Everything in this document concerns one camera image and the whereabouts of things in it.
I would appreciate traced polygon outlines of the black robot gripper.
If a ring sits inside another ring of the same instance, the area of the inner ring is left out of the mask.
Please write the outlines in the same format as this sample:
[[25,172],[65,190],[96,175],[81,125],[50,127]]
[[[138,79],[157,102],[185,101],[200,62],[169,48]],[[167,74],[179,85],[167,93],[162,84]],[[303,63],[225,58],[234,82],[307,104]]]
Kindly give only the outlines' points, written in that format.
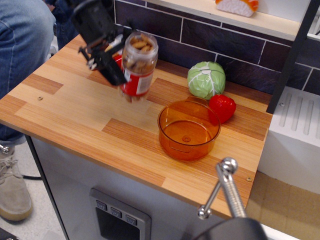
[[[79,48],[92,69],[97,69],[113,86],[127,83],[127,80],[113,56],[125,46],[125,41],[133,32],[132,28],[116,25],[113,18],[112,0],[77,0],[73,4],[72,23],[85,42]],[[105,52],[116,36],[123,34],[119,45]]]

